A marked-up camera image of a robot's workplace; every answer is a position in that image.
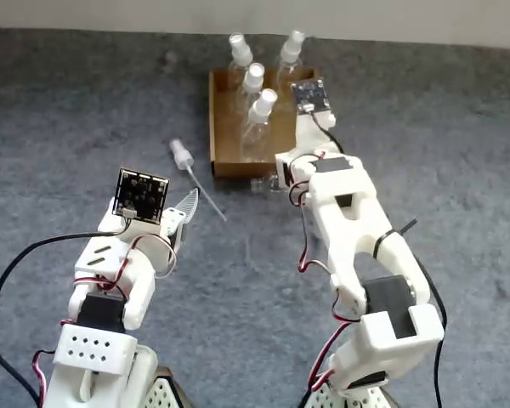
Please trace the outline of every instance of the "hole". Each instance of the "hole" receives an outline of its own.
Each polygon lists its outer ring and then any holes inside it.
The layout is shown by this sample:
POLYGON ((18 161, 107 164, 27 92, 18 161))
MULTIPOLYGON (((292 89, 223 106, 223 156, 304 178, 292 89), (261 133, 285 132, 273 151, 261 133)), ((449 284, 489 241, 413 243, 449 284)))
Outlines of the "hole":
POLYGON ((105 258, 96 258, 96 259, 93 259, 91 262, 87 262, 87 265, 93 266, 93 265, 99 264, 104 261, 105 261, 105 258))
POLYGON ((104 246, 103 248, 100 248, 100 249, 97 249, 96 251, 94 251, 94 253, 101 253, 101 252, 104 252, 104 251, 107 251, 111 249, 111 246, 104 246))

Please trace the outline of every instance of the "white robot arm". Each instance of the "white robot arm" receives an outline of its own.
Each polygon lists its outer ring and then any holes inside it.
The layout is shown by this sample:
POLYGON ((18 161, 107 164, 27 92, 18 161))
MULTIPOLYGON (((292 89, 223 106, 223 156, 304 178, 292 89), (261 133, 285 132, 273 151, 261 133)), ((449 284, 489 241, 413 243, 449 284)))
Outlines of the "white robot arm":
POLYGON ((364 408, 387 407, 378 402, 385 399, 375 397, 381 397, 378 387, 433 350, 444 328, 428 303, 427 279, 403 236, 393 230, 361 160, 340 152, 328 133, 335 121, 322 80, 296 82, 292 90, 297 147, 276 155, 279 182, 302 191, 326 244, 331 288, 360 317, 352 336, 327 361, 326 391, 334 398, 364 401, 364 408), (359 252, 370 253, 390 275, 360 280, 354 268, 359 252))
POLYGON ((198 190, 193 190, 176 207, 161 208, 159 222, 137 217, 125 228, 124 217, 137 214, 118 212, 117 194, 111 200, 99 231, 124 232, 91 239, 76 262, 68 305, 71 320, 63 325, 54 352, 44 408, 181 406, 173 383, 156 375, 155 352, 125 331, 140 328, 156 279, 175 266, 197 202, 198 190), (112 293, 113 288, 121 296, 112 293))

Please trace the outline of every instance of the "red wire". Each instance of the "red wire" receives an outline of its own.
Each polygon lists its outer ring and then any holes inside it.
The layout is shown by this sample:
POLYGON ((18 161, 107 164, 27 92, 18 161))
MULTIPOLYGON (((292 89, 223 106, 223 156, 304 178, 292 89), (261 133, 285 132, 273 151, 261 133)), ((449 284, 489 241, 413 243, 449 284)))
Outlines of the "red wire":
POLYGON ((332 313, 332 317, 334 317, 336 320, 339 320, 339 321, 347 321, 349 323, 358 323, 360 322, 360 319, 349 319, 347 317, 344 317, 340 314, 338 314, 335 310, 335 308, 337 307, 337 303, 338 303, 338 299, 340 298, 340 292, 337 290, 337 298, 334 299, 334 302, 332 303, 332 309, 331 309, 331 313, 332 313))
POLYGON ((315 380, 318 378, 317 373, 319 372, 321 368, 321 364, 323 364, 323 360, 326 357, 326 354, 329 352, 329 349, 331 348, 332 344, 336 341, 338 336, 342 334, 342 332, 351 325, 350 322, 342 323, 334 333, 332 333, 331 338, 329 338, 323 348, 321 349, 320 353, 317 356, 317 359, 315 360, 314 365, 312 366, 312 369, 309 372, 309 378, 308 378, 308 388, 311 388, 314 385, 315 380))
POLYGON ((45 397, 48 392, 45 374, 43 374, 43 371, 42 369, 40 369, 40 366, 38 364, 41 353, 54 354, 54 351, 38 350, 36 353, 34 353, 34 357, 32 357, 32 370, 34 370, 34 372, 36 373, 37 379, 40 383, 40 399, 38 401, 38 408, 43 407, 43 401, 45 401, 45 397))
POLYGON ((329 377, 332 374, 334 374, 334 370, 328 370, 321 374, 321 377, 319 377, 319 379, 315 382, 315 384, 311 388, 312 393, 317 393, 320 390, 320 388, 323 387, 323 384, 329 380, 329 377))
POLYGON ((290 202, 290 203, 291 203, 291 205, 293 205, 294 207, 299 207, 299 203, 298 203, 298 202, 295 202, 295 201, 293 201, 293 200, 292 200, 292 193, 293 193, 293 191, 294 191, 296 188, 298 188, 298 186, 303 185, 303 184, 307 184, 307 183, 309 183, 309 181, 308 181, 308 180, 304 180, 304 181, 297 181, 297 182, 296 182, 295 184, 293 184, 293 185, 291 186, 291 188, 289 189, 289 202, 290 202))
POLYGON ((97 283, 99 285, 99 289, 100 290, 104 290, 104 291, 110 291, 114 288, 117 288, 117 290, 122 294, 122 296, 126 299, 127 296, 125 295, 125 292, 117 285, 117 283, 119 282, 119 280, 122 278, 122 274, 124 273, 125 271, 125 268, 127 267, 128 265, 128 254, 136 248, 136 245, 138 245, 138 242, 144 238, 145 236, 149 236, 149 235, 152 235, 152 236, 155 236, 159 239, 162 239, 162 237, 158 234, 144 234, 144 235, 140 235, 138 237, 136 237, 136 239, 134 239, 133 243, 131 244, 131 246, 128 248, 128 251, 127 251, 127 255, 125 255, 125 258, 123 259, 122 263, 121 263, 121 266, 119 267, 119 270, 117 271, 117 275, 115 277, 114 280, 108 280, 106 279, 105 277, 87 277, 87 278, 77 278, 74 280, 74 284, 76 283, 97 283))

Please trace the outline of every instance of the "cardboard tray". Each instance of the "cardboard tray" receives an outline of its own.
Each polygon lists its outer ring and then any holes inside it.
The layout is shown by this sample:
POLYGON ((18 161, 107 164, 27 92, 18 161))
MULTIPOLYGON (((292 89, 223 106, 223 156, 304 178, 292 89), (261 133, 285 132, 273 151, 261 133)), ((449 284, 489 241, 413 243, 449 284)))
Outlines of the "cardboard tray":
MULTIPOLYGON (((264 74, 264 87, 271 88, 276 70, 267 70, 264 74)), ((317 77, 314 68, 302 67, 295 70, 293 81, 317 77)), ((235 91, 228 90, 228 71, 226 69, 210 72, 210 160, 215 178, 249 179, 275 174, 274 155, 289 151, 296 145, 295 128, 297 116, 294 111, 275 111, 270 116, 272 142, 269 143, 264 162, 242 162, 240 156, 241 118, 231 113, 235 101, 235 91)), ((292 93, 281 103, 293 104, 292 93)))

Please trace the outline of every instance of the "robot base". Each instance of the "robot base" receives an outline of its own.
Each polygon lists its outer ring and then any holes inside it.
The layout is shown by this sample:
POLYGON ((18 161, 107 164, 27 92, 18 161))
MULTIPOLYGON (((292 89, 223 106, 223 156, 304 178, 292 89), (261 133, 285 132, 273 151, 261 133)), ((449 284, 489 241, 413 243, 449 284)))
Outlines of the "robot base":
POLYGON ((347 397, 342 397, 324 384, 317 393, 312 393, 304 400, 299 408, 399 408, 379 387, 352 391, 347 397))

